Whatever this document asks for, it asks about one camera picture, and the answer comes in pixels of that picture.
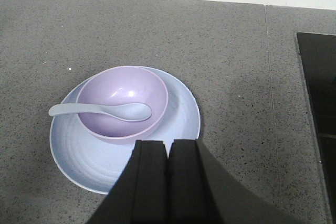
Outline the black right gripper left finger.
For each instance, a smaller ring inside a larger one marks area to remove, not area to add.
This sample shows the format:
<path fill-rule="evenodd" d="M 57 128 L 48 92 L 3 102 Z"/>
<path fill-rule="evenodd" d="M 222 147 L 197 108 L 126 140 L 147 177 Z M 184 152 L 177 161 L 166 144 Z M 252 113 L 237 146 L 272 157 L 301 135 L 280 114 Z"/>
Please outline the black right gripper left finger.
<path fill-rule="evenodd" d="M 161 141 L 137 140 L 121 176 L 88 223 L 166 223 L 167 153 Z"/>

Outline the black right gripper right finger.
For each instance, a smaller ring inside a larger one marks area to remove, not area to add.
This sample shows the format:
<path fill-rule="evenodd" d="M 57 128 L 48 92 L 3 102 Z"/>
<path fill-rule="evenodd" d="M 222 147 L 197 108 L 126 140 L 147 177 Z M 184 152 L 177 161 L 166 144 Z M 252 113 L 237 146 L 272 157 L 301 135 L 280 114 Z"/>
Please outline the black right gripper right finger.
<path fill-rule="evenodd" d="M 171 223 L 302 223 L 239 183 L 197 140 L 174 140 L 169 154 Z"/>

